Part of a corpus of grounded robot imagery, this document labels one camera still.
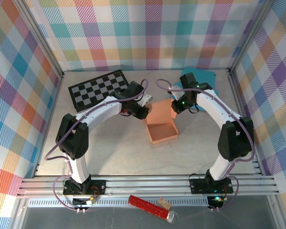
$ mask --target teal cloth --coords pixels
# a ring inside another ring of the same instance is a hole
[[[208,83],[213,90],[215,91],[216,95],[218,95],[218,91],[215,90],[215,77],[216,74],[214,72],[211,71],[207,71],[207,70],[202,70],[202,69],[197,69],[197,68],[185,68],[182,71],[181,75],[187,74],[187,73],[193,73],[195,76],[195,79],[198,83]],[[173,86],[177,85],[178,87],[182,88],[181,82],[176,82],[173,84]],[[199,110],[204,111],[204,109],[201,106],[197,106],[199,108]]]

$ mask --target open box lid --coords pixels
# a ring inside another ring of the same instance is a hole
[[[177,113],[172,109],[172,101],[173,99],[165,99],[147,105],[150,112],[143,123],[145,125],[170,123],[172,118],[177,116]]]

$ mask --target chessboard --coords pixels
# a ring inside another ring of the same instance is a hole
[[[121,70],[69,87],[71,99],[77,112],[93,107],[111,92],[125,89],[128,82]]]

